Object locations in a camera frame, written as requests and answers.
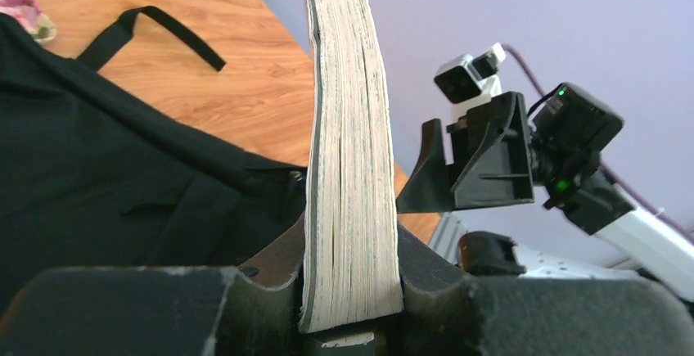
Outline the black student backpack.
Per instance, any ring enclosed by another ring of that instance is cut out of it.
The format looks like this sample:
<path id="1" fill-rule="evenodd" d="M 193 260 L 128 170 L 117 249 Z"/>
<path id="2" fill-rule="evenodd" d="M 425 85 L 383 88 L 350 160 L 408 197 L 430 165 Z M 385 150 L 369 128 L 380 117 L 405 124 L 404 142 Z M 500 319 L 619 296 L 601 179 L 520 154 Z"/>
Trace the black student backpack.
<path id="1" fill-rule="evenodd" d="M 58 267 L 238 265 L 304 212 L 302 167 L 163 115 L 1 17 L 1 305 Z"/>

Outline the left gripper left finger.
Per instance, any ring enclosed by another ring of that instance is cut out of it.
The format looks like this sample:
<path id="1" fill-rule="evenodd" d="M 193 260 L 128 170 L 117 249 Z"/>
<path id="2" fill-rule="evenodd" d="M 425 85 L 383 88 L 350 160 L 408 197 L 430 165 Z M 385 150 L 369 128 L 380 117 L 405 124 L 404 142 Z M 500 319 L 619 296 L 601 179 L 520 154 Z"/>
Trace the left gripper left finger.
<path id="1" fill-rule="evenodd" d="M 304 223 L 240 267 L 41 273 L 1 320 L 4 355 L 292 355 Z"/>

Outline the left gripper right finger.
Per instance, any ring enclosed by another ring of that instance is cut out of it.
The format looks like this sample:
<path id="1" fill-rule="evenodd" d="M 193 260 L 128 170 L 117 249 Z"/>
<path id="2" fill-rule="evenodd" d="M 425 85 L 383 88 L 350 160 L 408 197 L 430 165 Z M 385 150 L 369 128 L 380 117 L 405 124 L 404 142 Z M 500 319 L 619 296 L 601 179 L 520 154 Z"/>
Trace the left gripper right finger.
<path id="1" fill-rule="evenodd" d="M 404 228 L 402 355 L 690 355 L 693 320 L 648 280 L 473 277 Z"/>

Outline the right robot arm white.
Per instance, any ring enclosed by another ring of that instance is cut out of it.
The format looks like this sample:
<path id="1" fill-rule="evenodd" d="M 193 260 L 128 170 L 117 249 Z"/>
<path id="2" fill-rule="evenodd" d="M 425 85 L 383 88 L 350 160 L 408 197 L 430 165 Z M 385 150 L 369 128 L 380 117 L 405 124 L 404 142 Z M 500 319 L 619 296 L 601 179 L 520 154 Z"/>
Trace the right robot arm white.
<path id="1" fill-rule="evenodd" d="M 546 210 L 560 210 L 588 235 L 608 241 L 679 298 L 693 299 L 693 244 L 639 207 L 601 163 L 624 121 L 572 83 L 561 83 L 537 115 L 519 92 L 491 97 L 443 126 L 421 127 L 412 177 L 399 212 L 442 213 L 530 204 L 543 187 Z"/>

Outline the treehouse paperback book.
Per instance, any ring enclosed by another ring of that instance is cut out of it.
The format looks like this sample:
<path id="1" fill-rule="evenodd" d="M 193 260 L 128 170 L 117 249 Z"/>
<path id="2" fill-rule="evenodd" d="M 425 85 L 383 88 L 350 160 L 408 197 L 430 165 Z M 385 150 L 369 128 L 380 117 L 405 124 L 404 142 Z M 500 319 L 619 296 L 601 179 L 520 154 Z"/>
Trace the treehouse paperback book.
<path id="1" fill-rule="evenodd" d="M 306 0 L 314 117 L 299 329 L 399 313 L 398 219 L 385 67 L 368 0 Z"/>

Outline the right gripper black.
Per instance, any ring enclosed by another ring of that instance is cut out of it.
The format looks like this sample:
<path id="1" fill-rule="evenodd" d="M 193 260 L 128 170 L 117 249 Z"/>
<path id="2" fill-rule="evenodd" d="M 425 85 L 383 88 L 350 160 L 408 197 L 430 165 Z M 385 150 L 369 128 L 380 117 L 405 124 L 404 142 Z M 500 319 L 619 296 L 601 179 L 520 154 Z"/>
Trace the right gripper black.
<path id="1" fill-rule="evenodd" d="M 445 213 L 534 202 L 525 99 L 505 92 L 446 127 L 453 162 L 446 164 L 442 123 L 421 126 L 420 152 L 399 193 L 399 214 Z"/>

